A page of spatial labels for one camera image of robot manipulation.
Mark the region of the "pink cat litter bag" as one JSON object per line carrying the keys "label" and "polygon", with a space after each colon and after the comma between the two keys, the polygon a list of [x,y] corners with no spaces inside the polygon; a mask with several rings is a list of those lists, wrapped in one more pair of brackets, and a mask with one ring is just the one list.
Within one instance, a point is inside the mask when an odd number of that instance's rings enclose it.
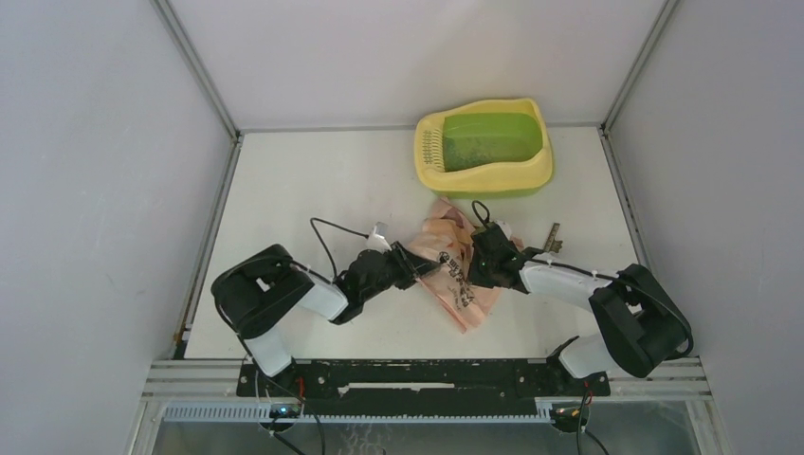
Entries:
{"label": "pink cat litter bag", "polygon": [[407,244],[407,250],[439,264],[437,271],[419,282],[462,333],[479,327],[502,293],[499,287],[485,288],[468,280],[475,229],[458,207],[441,197],[430,206],[420,231]]}

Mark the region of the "black sealing clip strip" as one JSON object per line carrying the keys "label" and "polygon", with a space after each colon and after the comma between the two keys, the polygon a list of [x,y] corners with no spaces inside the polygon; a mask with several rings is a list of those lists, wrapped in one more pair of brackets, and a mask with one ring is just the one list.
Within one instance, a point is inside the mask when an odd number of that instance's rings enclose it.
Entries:
{"label": "black sealing clip strip", "polygon": [[563,247],[563,241],[558,238],[560,223],[553,223],[546,238],[542,250],[547,253],[558,255]]}

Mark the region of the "yellow green litter box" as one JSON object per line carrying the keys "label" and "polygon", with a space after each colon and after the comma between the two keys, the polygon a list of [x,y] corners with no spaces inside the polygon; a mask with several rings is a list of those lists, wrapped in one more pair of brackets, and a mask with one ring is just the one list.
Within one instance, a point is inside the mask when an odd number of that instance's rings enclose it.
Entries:
{"label": "yellow green litter box", "polygon": [[429,190],[464,199],[529,195],[555,171],[546,122],[530,98],[477,100],[425,115],[413,161]]}

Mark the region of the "green cat litter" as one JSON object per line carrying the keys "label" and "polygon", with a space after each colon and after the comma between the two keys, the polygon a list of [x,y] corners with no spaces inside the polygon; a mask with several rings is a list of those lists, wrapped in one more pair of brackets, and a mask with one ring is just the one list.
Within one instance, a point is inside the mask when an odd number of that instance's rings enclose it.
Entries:
{"label": "green cat litter", "polygon": [[444,136],[446,172],[458,172],[499,162],[523,162],[543,146],[542,134],[469,134]]}

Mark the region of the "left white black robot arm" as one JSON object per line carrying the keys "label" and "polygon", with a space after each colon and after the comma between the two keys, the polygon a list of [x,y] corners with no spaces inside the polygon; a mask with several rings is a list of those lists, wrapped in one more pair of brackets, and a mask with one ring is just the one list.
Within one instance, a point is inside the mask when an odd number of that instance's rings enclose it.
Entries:
{"label": "left white black robot arm", "polygon": [[296,383],[293,356],[278,325],[294,308],[341,325],[359,316],[368,300],[395,287],[406,290],[441,268],[400,243],[365,249],[329,281],[275,244],[235,265],[210,287],[220,318],[259,368],[260,383],[275,395]]}

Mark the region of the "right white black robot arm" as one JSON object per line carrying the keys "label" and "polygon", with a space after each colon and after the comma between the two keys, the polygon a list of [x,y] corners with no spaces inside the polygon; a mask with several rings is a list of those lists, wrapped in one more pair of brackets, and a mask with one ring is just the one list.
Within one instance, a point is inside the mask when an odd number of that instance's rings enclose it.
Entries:
{"label": "right white black robot arm", "polygon": [[586,377],[618,368],[645,378],[661,363],[694,348],[690,323],[649,269],[631,264],[615,275],[561,263],[545,250],[518,248],[506,230],[486,223],[471,235],[471,284],[548,297],[593,315],[595,334],[556,348],[552,389],[574,393]]}

